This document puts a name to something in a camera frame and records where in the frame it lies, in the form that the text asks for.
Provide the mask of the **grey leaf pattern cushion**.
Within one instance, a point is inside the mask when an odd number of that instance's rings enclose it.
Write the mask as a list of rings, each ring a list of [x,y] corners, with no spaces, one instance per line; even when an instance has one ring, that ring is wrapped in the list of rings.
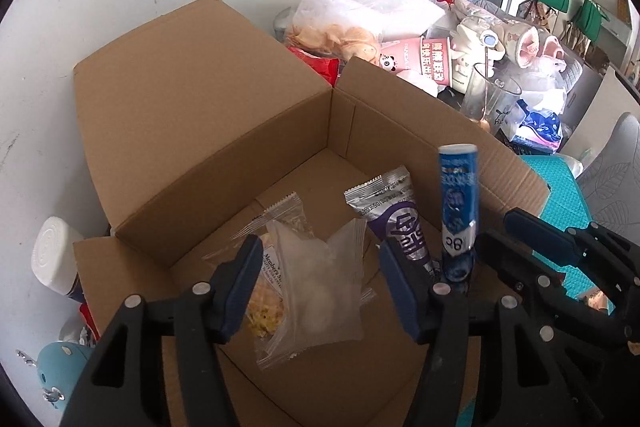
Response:
[[[639,243],[639,121],[623,113],[577,183],[598,225]]]

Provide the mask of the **translucent bag with bun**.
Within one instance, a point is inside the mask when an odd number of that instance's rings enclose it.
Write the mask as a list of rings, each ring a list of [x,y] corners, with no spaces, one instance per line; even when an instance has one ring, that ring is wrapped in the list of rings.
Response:
[[[325,242],[279,222],[272,225],[271,237],[282,254],[285,314],[276,335],[254,336],[263,371],[309,348],[360,340],[360,307],[374,296],[363,283],[366,222],[349,221]]]

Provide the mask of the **white lid blue canister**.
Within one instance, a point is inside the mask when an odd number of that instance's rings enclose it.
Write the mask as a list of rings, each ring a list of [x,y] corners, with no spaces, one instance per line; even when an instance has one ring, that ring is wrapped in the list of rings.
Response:
[[[51,291],[83,303],[74,244],[84,239],[79,232],[59,217],[51,216],[43,222],[34,248],[30,266],[36,279]]]

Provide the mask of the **white blue plastic bag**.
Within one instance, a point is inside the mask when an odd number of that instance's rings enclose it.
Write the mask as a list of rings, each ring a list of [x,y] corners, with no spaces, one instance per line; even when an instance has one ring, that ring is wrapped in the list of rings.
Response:
[[[541,154],[555,154],[563,140],[559,115],[548,109],[533,109],[524,100],[518,100],[514,109],[514,123],[510,124],[509,141]]]

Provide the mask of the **brown cardboard box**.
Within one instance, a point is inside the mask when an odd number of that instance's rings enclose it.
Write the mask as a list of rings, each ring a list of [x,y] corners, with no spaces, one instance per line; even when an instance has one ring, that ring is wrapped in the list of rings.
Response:
[[[246,315],[216,352],[235,426],[407,426],[427,347],[402,327],[380,241],[344,192],[405,166],[431,257],[442,253],[438,149],[477,146],[481,230],[548,187],[512,150],[442,101],[360,58],[329,84],[220,0],[152,20],[74,70],[79,128],[112,236],[74,246],[102,335],[122,302],[180,296],[209,280],[203,257],[288,194],[327,241],[361,219],[362,338],[257,365]]]

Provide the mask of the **blue tube snack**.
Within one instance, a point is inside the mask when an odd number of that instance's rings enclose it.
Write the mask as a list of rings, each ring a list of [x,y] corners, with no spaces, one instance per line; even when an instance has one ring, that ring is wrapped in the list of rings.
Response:
[[[469,280],[480,219],[477,146],[449,144],[438,149],[442,195],[442,275],[454,284]]]

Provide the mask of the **teal bubble mailer mat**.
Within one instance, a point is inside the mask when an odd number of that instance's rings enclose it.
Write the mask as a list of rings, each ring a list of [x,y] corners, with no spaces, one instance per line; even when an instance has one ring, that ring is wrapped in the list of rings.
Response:
[[[584,196],[570,171],[566,161],[560,156],[523,155],[525,161],[544,182],[550,194],[540,215],[542,221],[564,231],[567,228],[584,229],[591,221],[591,215]],[[567,295],[585,303],[590,308],[611,314],[613,303],[605,297],[603,291],[590,281],[582,271],[567,265],[560,267],[544,256],[534,252],[542,262],[563,275],[563,286]]]

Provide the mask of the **purple silver snack packet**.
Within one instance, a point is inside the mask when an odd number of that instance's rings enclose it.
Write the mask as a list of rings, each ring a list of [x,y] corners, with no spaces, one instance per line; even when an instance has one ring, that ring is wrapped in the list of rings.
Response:
[[[396,239],[402,253],[434,274],[409,170],[399,166],[344,192],[345,202],[380,240]]]

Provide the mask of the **glass cup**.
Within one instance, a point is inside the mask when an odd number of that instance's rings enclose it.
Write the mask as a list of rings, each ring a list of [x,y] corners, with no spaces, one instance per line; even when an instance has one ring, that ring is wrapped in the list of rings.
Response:
[[[487,77],[484,65],[476,63],[460,112],[486,131],[496,134],[521,94],[520,85],[512,77],[502,74]]]

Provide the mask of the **clear bag of chips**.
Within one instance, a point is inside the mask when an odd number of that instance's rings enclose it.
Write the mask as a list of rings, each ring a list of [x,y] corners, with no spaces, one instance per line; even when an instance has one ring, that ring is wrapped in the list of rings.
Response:
[[[376,63],[384,42],[419,37],[444,14],[432,0],[300,0],[284,41],[343,62]]]

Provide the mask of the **bread in clear packet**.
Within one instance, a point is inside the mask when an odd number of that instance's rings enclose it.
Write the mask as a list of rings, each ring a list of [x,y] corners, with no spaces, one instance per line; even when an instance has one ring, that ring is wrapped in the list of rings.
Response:
[[[277,334],[285,314],[280,265],[282,254],[270,234],[272,222],[279,222],[296,232],[310,231],[302,200],[296,193],[291,193],[264,210],[230,239],[219,242],[203,257],[212,267],[221,262],[223,255],[230,255],[239,248],[246,236],[254,234],[262,241],[262,269],[245,311],[250,330],[260,340],[270,339]]]

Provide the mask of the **light blue round gadget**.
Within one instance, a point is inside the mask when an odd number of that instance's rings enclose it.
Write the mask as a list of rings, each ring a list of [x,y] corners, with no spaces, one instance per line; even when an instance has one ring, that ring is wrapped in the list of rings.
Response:
[[[63,412],[93,351],[93,347],[80,343],[55,341],[44,346],[37,358],[22,350],[15,350],[15,353],[37,372],[43,399],[55,410]]]

